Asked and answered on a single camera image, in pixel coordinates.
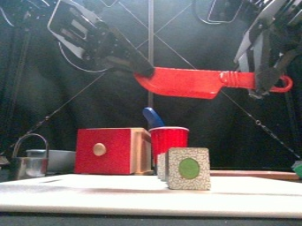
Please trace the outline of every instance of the red plastic cup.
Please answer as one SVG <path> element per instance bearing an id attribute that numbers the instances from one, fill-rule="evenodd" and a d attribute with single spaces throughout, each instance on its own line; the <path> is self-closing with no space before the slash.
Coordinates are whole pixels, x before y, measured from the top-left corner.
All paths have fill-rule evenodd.
<path id="1" fill-rule="evenodd" d="M 165 153 L 171 147 L 187 147 L 188 129 L 176 126 L 156 127 L 149 130 L 153 162 L 156 156 Z"/>

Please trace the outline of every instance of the table surface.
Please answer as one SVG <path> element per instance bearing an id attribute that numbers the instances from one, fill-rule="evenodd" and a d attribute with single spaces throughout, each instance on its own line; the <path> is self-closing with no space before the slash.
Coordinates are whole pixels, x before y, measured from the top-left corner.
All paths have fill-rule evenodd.
<path id="1" fill-rule="evenodd" d="M 184 191 L 156 176 L 73 174 L 4 182 L 0 197 L 1 212 L 302 218 L 302 184 L 256 177 Z"/>

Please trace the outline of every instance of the red box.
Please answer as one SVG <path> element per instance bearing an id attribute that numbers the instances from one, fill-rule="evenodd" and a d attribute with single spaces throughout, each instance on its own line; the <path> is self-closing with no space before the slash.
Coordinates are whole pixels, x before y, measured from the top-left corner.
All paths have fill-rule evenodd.
<path id="1" fill-rule="evenodd" d="M 79 129 L 75 173 L 128 175 L 149 171 L 151 141 L 143 128 Z"/>

